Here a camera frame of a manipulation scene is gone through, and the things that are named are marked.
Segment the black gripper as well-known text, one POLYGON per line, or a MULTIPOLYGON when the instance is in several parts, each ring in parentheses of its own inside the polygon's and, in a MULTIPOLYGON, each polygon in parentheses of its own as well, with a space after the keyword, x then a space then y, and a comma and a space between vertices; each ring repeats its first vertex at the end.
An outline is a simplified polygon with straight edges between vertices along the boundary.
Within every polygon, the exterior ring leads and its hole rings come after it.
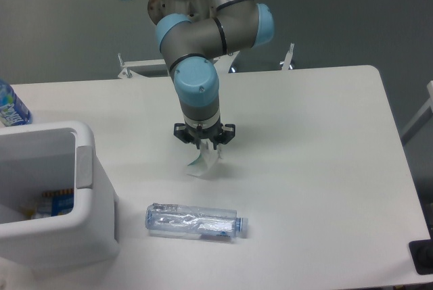
POLYGON ((173 134, 183 143, 195 145, 196 149, 200 149, 201 140, 209 139, 213 149, 217 150, 219 145, 226 145, 235 137, 235 124, 217 122, 210 128, 194 128, 185 123, 175 123, 173 134))

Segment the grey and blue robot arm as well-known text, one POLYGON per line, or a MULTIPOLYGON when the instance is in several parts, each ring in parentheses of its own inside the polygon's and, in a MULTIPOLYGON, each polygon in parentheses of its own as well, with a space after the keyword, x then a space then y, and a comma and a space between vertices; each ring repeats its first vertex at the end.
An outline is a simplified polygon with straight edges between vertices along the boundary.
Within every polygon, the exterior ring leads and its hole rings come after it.
POLYGON ((160 0, 148 13, 183 112, 174 136, 197 148, 227 144, 235 126, 221 122, 212 60, 268 43, 275 32, 270 9, 255 0, 160 0))

